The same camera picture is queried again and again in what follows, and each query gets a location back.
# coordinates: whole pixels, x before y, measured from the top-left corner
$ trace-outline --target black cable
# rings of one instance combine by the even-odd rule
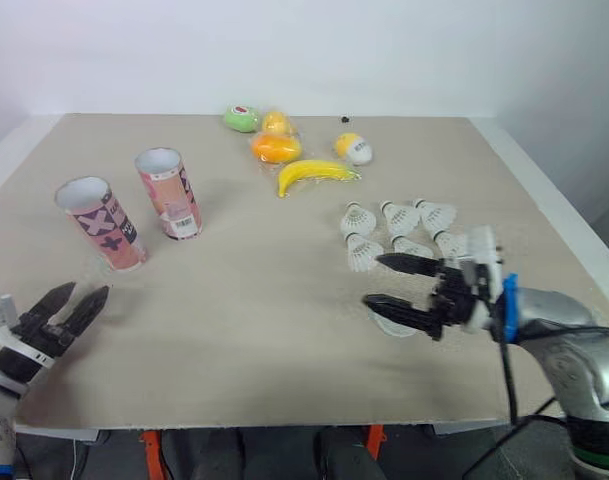
[[[20,447],[19,441],[15,442],[15,448],[17,448],[17,451],[20,452],[20,457],[22,457],[22,462],[24,463],[24,467],[26,467],[26,474],[28,475],[29,480],[33,480],[33,472],[31,472],[31,466],[26,460],[26,455],[24,455],[24,450],[22,450],[22,447]]]
[[[504,330],[500,333],[500,356],[502,357],[502,370],[504,370],[504,384],[506,385],[506,395],[508,396],[508,411],[511,425],[517,425],[517,395],[515,394],[515,382],[513,380],[513,370],[511,369],[511,358],[508,353],[508,345],[504,339]]]
[[[169,466],[168,462],[166,461],[166,455],[164,455],[164,434],[165,433],[166,433],[166,430],[162,430],[162,435],[160,435],[160,456],[162,457],[162,463],[164,464],[164,468],[166,468],[166,471],[171,476],[171,480],[175,480],[175,475],[173,475],[173,471],[171,470],[171,467]]]
[[[609,327],[589,326],[589,327],[570,327],[564,326],[560,330],[551,330],[549,332],[538,333],[535,335],[527,335],[521,338],[520,341],[528,340],[539,340],[540,338],[560,337],[562,335],[573,335],[583,333],[607,333],[609,334]]]
[[[500,438],[491,448],[489,448],[477,461],[471,465],[468,470],[464,472],[462,475],[462,480],[464,480],[468,475],[473,473],[473,471],[478,468],[482,463],[484,463],[489,457],[491,457],[495,452],[497,452],[504,444],[506,444],[509,440],[515,437],[518,433],[520,433],[524,428],[530,425],[531,422],[547,422],[552,423],[563,428],[566,428],[566,422],[564,420],[560,420],[559,418],[549,417],[547,415],[540,415],[540,412],[543,412],[555,401],[555,397],[549,398],[544,404],[535,410],[535,413],[529,415],[527,417],[522,418],[518,424],[511,429],[506,435]]]
[[[506,344],[505,336],[505,321],[503,318],[498,318],[497,311],[494,305],[488,300],[484,300],[486,309],[488,310],[491,319],[493,320],[493,327],[495,329],[495,338],[500,346],[500,357],[502,359],[502,370],[504,371],[504,385],[506,387],[506,396],[508,397],[508,411],[511,425],[517,425],[518,420],[518,408],[517,408],[517,394],[515,393],[515,380],[513,379],[513,370],[511,368],[511,357],[508,351],[508,345]]]
[[[542,413],[544,410],[546,410],[548,407],[550,407],[551,405],[553,405],[553,403],[555,403],[555,397],[551,397],[549,398],[547,401],[545,401],[542,406],[540,408],[538,408],[537,410],[535,410],[533,412],[533,415],[539,415],[540,413]]]

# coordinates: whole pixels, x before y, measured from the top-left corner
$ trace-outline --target toy fruit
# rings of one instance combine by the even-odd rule
[[[360,175],[343,163],[328,160],[299,160],[286,165],[277,176],[278,196],[284,197],[288,187],[302,178],[354,180],[360,178]]]
[[[254,132],[260,123],[260,116],[254,108],[238,105],[226,110],[224,123],[238,132]]]
[[[295,160],[302,153],[302,146],[295,137],[260,132],[251,142],[253,154],[266,163],[284,163]]]
[[[335,151],[353,165],[364,165],[373,159],[373,149],[357,133],[344,133],[337,137]]]
[[[272,111],[264,115],[262,120],[262,131],[277,133],[280,135],[295,135],[297,129],[289,118],[282,112]]]

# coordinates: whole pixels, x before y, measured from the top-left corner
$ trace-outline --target barcode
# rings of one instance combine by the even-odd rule
[[[179,222],[175,222],[176,227],[185,227],[193,223],[193,217],[185,218],[184,220],[180,220]]]
[[[171,229],[178,238],[192,237],[198,233],[193,215],[171,222]]]

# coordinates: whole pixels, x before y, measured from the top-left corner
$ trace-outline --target table edge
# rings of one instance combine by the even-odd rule
[[[469,121],[528,192],[609,301],[609,248],[497,120],[469,117]]]
[[[64,115],[33,115],[0,142],[0,187],[28,158]]]

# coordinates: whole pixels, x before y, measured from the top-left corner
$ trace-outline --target floor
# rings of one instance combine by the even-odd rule
[[[315,480],[313,440],[321,427],[245,428],[245,480]],[[387,480],[461,478],[462,473],[507,427],[437,437],[427,426],[387,426],[379,463]],[[115,431],[101,445],[76,444],[76,462],[85,463],[80,480],[143,479],[147,469],[140,432]],[[166,461],[175,480],[190,479],[210,431],[168,430],[163,435]],[[70,440],[19,435],[32,478],[69,479]],[[571,478],[566,433],[555,425],[533,424],[483,464],[471,479]],[[29,478],[21,457],[18,479]]]

